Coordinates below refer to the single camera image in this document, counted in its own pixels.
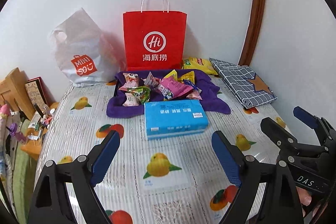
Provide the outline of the person's right hand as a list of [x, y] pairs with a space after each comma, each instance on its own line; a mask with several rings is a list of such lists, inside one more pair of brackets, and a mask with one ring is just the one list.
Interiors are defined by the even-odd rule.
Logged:
[[[305, 216], [306, 211], [304, 210], [303, 206], [309, 206], [313, 199], [311, 197], [311, 194], [307, 190], [300, 188], [300, 187], [296, 187], [296, 189], [297, 189], [297, 193], [298, 193], [299, 200], [300, 200], [301, 207], [302, 207], [302, 214], [303, 216]], [[316, 204], [315, 208], [313, 209], [312, 216], [316, 215], [320, 206], [321, 206], [321, 201], [319, 201]]]

